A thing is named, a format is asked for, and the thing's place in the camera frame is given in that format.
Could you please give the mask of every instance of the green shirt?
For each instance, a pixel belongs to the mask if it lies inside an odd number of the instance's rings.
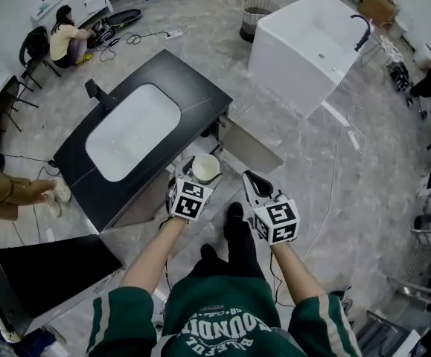
[[[150,356],[156,346],[153,301],[143,289],[123,287],[94,302],[88,356]],[[288,332],[269,284],[251,277],[186,277],[172,289],[163,335],[174,335],[163,356],[360,357],[339,298],[303,300]]]

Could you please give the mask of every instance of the black hair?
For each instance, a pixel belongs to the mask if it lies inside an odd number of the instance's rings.
[[[71,12],[71,7],[69,7],[68,5],[63,5],[58,9],[57,23],[53,26],[53,29],[51,29],[51,34],[55,34],[61,24],[74,26],[74,21],[66,17],[70,12]]]

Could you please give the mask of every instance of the white sink basin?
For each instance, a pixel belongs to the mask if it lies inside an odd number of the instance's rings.
[[[103,177],[124,179],[180,122],[180,108],[154,85],[139,86],[89,135],[86,151]]]
[[[340,0],[299,0],[263,17],[249,70],[307,117],[341,83],[367,24]]]

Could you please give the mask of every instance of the black and white marker cube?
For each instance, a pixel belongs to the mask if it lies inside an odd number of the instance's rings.
[[[299,214],[294,199],[253,208],[253,211],[255,230],[270,245],[297,237]]]
[[[208,187],[178,178],[170,198],[170,214],[197,221],[212,192]]]

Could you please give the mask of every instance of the white cup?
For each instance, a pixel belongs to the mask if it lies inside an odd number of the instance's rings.
[[[200,184],[206,184],[220,173],[220,163],[215,156],[203,153],[195,157],[192,173]]]

